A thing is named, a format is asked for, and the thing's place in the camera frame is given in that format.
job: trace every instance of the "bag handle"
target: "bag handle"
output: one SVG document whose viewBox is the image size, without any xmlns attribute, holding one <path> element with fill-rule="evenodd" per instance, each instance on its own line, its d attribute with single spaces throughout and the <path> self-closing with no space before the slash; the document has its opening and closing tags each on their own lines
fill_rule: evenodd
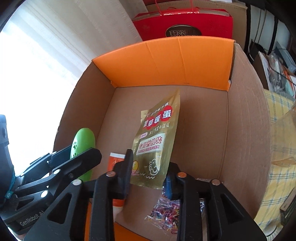
<svg viewBox="0 0 296 241">
<path fill-rule="evenodd" d="M 163 14 L 161 13 L 161 10 L 160 10 L 160 8 L 159 8 L 159 6 L 158 6 L 157 0 L 155 0 L 155 5 L 156 5 L 156 7 L 157 7 L 157 9 L 158 9 L 158 11 L 159 11 L 159 13 L 160 13 L 160 15 L 162 16 Z M 193 8 L 195 8 L 195 7 L 193 7 L 193 0 L 190 0 L 190 5 L 191 5 L 192 13 L 194 13 Z"/>
</svg>

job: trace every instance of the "cardboard box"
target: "cardboard box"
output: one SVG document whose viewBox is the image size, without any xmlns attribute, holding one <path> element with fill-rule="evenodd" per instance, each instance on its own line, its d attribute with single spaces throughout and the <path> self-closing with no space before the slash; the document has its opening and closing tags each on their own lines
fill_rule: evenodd
<svg viewBox="0 0 296 241">
<path fill-rule="evenodd" d="M 174 8 L 190 8 L 189 0 L 181 1 L 169 1 L 169 2 L 160 2 L 158 4 L 160 10 L 166 10 L 170 7 Z M 212 2 L 205 0 L 193 0 L 193 5 L 200 8 L 210 8 L 210 9 L 225 9 L 233 18 L 233 29 L 232 29 L 232 38 L 244 49 L 244 44 L 246 42 L 246 32 L 247 32 L 247 7 L 244 3 L 225 3 L 225 2 Z M 146 6 L 149 12 L 158 11 L 155 4 Z"/>
<path fill-rule="evenodd" d="M 132 147 L 141 111 L 177 88 L 181 107 L 171 161 L 195 178 L 220 179 L 255 217 L 268 182 L 271 123 L 259 77 L 231 39 L 162 38 L 95 58 L 68 101 L 54 150 L 90 128 L 103 156 L 93 170 L 97 178 L 111 152 Z M 160 195 L 132 185 L 116 221 L 147 239 L 169 240 L 144 221 Z"/>
</svg>

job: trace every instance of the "plastic bag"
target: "plastic bag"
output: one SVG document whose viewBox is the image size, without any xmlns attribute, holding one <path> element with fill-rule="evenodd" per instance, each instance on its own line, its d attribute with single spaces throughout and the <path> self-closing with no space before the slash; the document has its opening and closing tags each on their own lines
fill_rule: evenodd
<svg viewBox="0 0 296 241">
<path fill-rule="evenodd" d="M 289 75 L 285 73 L 285 69 L 280 62 L 278 56 L 275 53 L 272 53 L 268 56 L 269 62 L 269 79 L 274 88 L 274 92 L 294 101 L 293 92 L 294 87 L 291 87 L 289 83 L 287 83 L 287 78 Z"/>
<path fill-rule="evenodd" d="M 200 211 L 204 216 L 205 202 L 200 199 Z M 145 220 L 151 222 L 156 227 L 172 234 L 178 233 L 180 200 L 170 201 L 164 194 L 158 199 L 150 215 Z"/>
<path fill-rule="evenodd" d="M 141 113 L 133 142 L 131 184 L 162 189 L 168 171 L 180 110 L 180 91 Z"/>
</svg>

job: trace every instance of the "cable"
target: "cable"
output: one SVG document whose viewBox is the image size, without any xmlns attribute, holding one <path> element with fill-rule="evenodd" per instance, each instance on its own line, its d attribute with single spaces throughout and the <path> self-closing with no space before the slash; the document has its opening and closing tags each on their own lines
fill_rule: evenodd
<svg viewBox="0 0 296 241">
<path fill-rule="evenodd" d="M 259 16 L 259 21 L 258 21 L 257 32 L 256 32 L 256 35 L 255 35 L 255 38 L 254 38 L 254 43 L 256 42 L 257 34 L 258 34 L 258 31 L 259 31 L 260 20 L 261 20 L 261 13 L 262 13 L 262 9 L 260 9 L 260 16 Z"/>
<path fill-rule="evenodd" d="M 266 15 L 267 15 L 267 11 L 265 10 L 265 15 L 264 15 L 264 20 L 263 20 L 263 25 L 262 25 L 261 33 L 260 33 L 260 36 L 259 36 L 259 39 L 258 39 L 258 44 L 259 44 L 259 41 L 260 41 L 260 38 L 261 38 L 261 34 L 262 34 L 262 31 L 263 31 L 263 28 L 264 28 Z"/>
<path fill-rule="evenodd" d="M 276 40 L 276 32 L 277 32 L 278 23 L 279 23 L 279 19 L 276 16 L 274 16 L 274 31 L 272 33 L 272 38 L 271 38 L 269 50 L 267 53 L 268 55 L 271 53 L 271 51 L 274 47 L 274 41 Z"/>
</svg>

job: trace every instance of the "metal screw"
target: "metal screw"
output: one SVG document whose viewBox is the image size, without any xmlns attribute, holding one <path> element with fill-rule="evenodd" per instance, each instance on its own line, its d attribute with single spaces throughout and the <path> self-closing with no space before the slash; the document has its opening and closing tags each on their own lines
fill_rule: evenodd
<svg viewBox="0 0 296 241">
<path fill-rule="evenodd" d="M 221 182 L 220 182 L 218 179 L 213 179 L 213 180 L 211 181 L 211 183 L 212 183 L 213 185 L 215 185 L 215 186 L 219 186 L 219 185 L 221 184 Z"/>
<path fill-rule="evenodd" d="M 116 172 L 114 172 L 114 171 L 109 171 L 109 172 L 106 173 L 107 177 L 113 177 L 115 175 L 116 175 Z"/>
<path fill-rule="evenodd" d="M 185 178 L 187 177 L 187 174 L 185 172 L 178 172 L 177 176 L 180 178 Z"/>
<path fill-rule="evenodd" d="M 55 171 L 54 171 L 54 174 L 55 174 L 55 175 L 58 174 L 60 170 L 61 170 L 61 169 L 55 170 Z"/>
<path fill-rule="evenodd" d="M 82 181 L 80 180 L 80 179 L 75 179 L 73 182 L 72 182 L 72 184 L 74 185 L 74 186 L 78 186 L 78 185 L 80 185 L 82 183 Z"/>
</svg>

